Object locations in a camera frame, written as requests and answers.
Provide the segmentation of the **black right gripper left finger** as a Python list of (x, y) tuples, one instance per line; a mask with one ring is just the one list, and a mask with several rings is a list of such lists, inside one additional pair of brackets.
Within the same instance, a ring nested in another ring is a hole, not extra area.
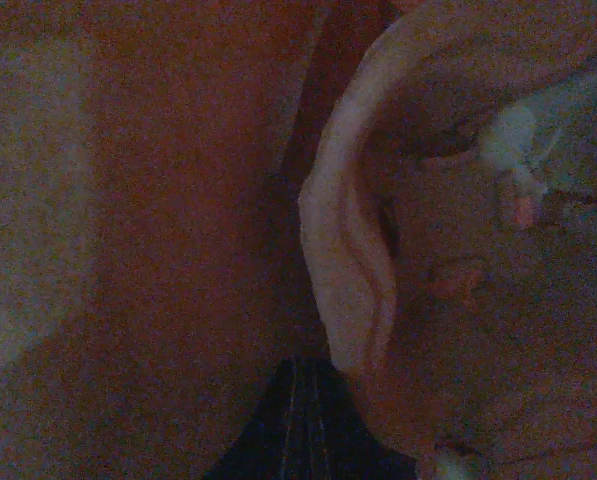
[(306, 364), (280, 362), (252, 418), (205, 479), (305, 479)]

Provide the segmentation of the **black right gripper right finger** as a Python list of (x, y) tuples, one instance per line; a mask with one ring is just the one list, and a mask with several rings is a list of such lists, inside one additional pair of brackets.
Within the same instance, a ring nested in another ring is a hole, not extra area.
[(310, 479), (415, 479), (416, 461), (380, 443), (365, 425), (343, 376), (325, 360), (307, 362)]

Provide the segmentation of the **brown paper bag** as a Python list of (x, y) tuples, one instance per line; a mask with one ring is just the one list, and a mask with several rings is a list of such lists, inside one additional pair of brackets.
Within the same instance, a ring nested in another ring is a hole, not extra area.
[(341, 374), (299, 196), (393, 23), (381, 1), (0, 2), (0, 479), (205, 479), (281, 361)]

